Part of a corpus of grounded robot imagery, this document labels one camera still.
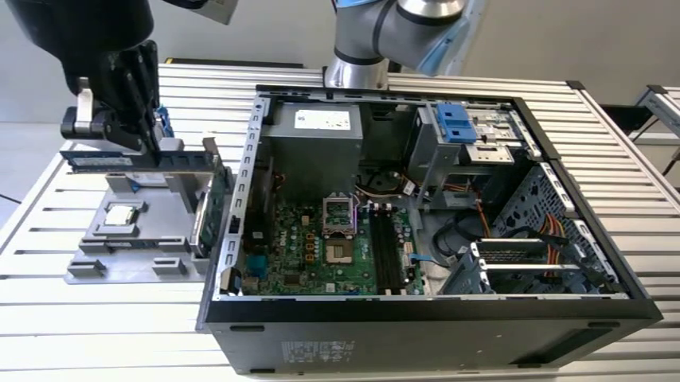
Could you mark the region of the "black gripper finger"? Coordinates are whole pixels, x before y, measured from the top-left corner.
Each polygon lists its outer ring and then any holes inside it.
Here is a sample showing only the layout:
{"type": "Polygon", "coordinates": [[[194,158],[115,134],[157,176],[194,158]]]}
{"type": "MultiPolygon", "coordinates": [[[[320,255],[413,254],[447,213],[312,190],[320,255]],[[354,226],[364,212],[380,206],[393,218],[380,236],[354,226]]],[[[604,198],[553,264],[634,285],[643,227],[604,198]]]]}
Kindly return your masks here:
{"type": "Polygon", "coordinates": [[[141,138],[127,132],[114,110],[95,98],[90,80],[75,80],[77,105],[69,107],[60,124],[65,139],[105,151],[143,151],[141,138]]]}
{"type": "Polygon", "coordinates": [[[155,111],[159,107],[159,59],[155,41],[146,40],[138,47],[121,53],[123,66],[125,108],[121,112],[123,130],[135,136],[134,149],[141,154],[138,164],[158,166],[159,151],[155,111]]]}

